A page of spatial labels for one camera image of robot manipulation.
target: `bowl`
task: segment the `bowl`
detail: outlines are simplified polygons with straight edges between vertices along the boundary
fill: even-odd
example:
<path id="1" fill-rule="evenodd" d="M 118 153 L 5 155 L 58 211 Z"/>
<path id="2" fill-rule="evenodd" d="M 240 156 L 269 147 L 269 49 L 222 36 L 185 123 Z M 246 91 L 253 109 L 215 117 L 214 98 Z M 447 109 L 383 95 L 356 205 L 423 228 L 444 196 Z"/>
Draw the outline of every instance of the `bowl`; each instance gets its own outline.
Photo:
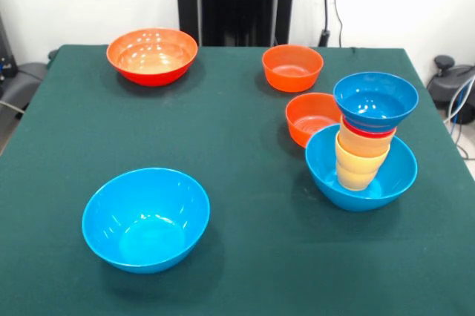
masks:
<path id="1" fill-rule="evenodd" d="M 305 148 L 314 133 L 328 125 L 338 123 L 341 112 L 333 95 L 312 92 L 290 100 L 285 108 L 285 117 L 290 136 Z"/>
<path id="2" fill-rule="evenodd" d="M 416 108 L 417 90 L 389 73 L 355 73 L 338 81 L 333 89 L 345 119 L 367 132 L 394 129 Z"/>
<path id="3" fill-rule="evenodd" d="M 383 154 L 390 147 L 391 140 L 393 140 L 396 128 L 383 137 L 368 138 L 353 131 L 347 126 L 343 117 L 340 121 L 340 133 L 338 134 L 338 141 L 341 147 L 348 153 L 357 155 L 359 157 L 372 158 Z"/>
<path id="4" fill-rule="evenodd" d="M 198 52 L 196 41 L 175 29 L 149 28 L 120 36 L 107 59 L 126 79 L 142 86 L 163 86 L 179 79 Z"/>
<path id="5" fill-rule="evenodd" d="M 391 203 L 414 183 L 417 162 L 414 154 L 397 136 L 375 179 L 363 191 L 342 187 L 336 176 L 335 137 L 340 125 L 331 125 L 314 134 L 305 157 L 315 184 L 332 203 L 347 211 L 369 211 Z"/>
<path id="6" fill-rule="evenodd" d="M 179 171 L 144 168 L 115 177 L 92 196 L 82 234 L 112 266 L 150 274 L 186 257 L 208 220 L 208 197 L 196 180 Z"/>
<path id="7" fill-rule="evenodd" d="M 340 185 L 348 190 L 364 190 L 376 176 L 379 167 L 386 159 L 390 146 L 386 150 L 371 158 L 359 157 L 346 151 L 340 144 L 341 132 L 336 134 L 336 175 Z"/>
<path id="8" fill-rule="evenodd" d="M 284 92 L 301 92 L 315 84 L 324 66 L 319 53 L 302 45 L 277 45 L 262 55 L 267 82 Z"/>

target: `yellow cup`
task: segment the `yellow cup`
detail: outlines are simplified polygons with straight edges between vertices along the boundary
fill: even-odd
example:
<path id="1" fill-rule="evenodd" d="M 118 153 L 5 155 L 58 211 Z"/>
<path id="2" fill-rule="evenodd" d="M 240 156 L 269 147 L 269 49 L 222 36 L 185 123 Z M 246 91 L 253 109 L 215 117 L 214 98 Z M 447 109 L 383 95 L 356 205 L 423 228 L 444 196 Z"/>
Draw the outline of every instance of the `yellow cup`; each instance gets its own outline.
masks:
<path id="1" fill-rule="evenodd" d="M 382 138 L 368 138 L 352 132 L 344 124 L 343 118 L 340 118 L 340 145 L 348 153 L 359 157 L 373 158 L 378 157 L 389 148 L 393 140 L 396 129 L 389 136 Z"/>
<path id="2" fill-rule="evenodd" d="M 340 133 L 338 132 L 335 138 L 336 174 L 338 181 L 341 186 L 348 190 L 364 190 L 378 173 L 379 167 L 389 153 L 390 146 L 387 146 L 386 151 L 377 157 L 359 157 L 341 147 L 339 142 Z"/>

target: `blue bowl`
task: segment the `blue bowl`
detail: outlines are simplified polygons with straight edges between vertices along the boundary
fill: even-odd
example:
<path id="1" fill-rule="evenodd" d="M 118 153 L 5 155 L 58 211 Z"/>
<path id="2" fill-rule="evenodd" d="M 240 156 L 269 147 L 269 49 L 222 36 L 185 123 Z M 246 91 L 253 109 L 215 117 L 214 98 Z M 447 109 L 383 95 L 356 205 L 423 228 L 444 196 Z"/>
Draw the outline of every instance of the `blue bowl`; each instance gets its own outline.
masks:
<path id="1" fill-rule="evenodd" d="M 119 269 L 156 273 L 193 249 L 209 220 L 209 200 L 184 173 L 145 168 L 119 175 L 101 187 L 82 215 L 89 248 Z"/>
<path id="2" fill-rule="evenodd" d="M 347 121 L 367 132 L 392 130 L 419 102 L 414 86 L 389 73 L 349 75 L 336 83 L 333 95 Z"/>
<path id="3" fill-rule="evenodd" d="M 342 187 L 336 176 L 335 136 L 340 125 L 331 125 L 314 134 L 307 143 L 305 157 L 320 191 L 347 211 L 369 211 L 391 203 L 413 184 L 417 176 L 416 158 L 397 136 L 375 179 L 363 191 Z"/>

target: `stacked cups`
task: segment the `stacked cups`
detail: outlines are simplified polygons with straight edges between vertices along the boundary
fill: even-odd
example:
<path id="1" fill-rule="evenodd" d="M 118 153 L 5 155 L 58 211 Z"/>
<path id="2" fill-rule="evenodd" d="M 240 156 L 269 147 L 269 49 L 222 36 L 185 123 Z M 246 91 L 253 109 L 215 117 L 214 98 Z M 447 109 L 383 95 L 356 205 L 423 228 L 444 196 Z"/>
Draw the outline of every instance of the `stacked cups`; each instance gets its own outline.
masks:
<path id="1" fill-rule="evenodd" d="M 377 134 L 362 131 L 342 117 L 335 140 L 340 185 L 348 190 L 364 190 L 386 159 L 395 132 L 396 128 Z"/>
<path id="2" fill-rule="evenodd" d="M 343 116 L 335 139 L 336 173 L 348 190 L 367 188 L 390 150 L 396 126 L 416 108 L 417 90 L 389 73 L 355 73 L 333 89 Z"/>

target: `green object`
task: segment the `green object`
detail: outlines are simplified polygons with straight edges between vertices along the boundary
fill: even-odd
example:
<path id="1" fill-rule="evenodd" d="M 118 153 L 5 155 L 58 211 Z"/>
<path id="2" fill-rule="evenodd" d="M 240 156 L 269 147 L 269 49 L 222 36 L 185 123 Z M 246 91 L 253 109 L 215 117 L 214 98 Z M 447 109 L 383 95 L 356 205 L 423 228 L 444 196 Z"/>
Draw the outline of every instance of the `green object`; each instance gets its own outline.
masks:
<path id="1" fill-rule="evenodd" d="M 142 88 L 105 46 L 61 48 L 0 159 L 0 315 L 475 315 L 475 183 L 405 52 L 318 49 L 313 90 L 375 70 L 420 95 L 397 133 L 416 182 L 357 214 L 315 187 L 286 128 L 295 95 L 266 83 L 264 51 L 201 47 L 186 77 Z M 104 182 L 147 166 L 196 178 L 211 219 L 173 269 L 127 274 L 89 250 L 81 217 Z"/>

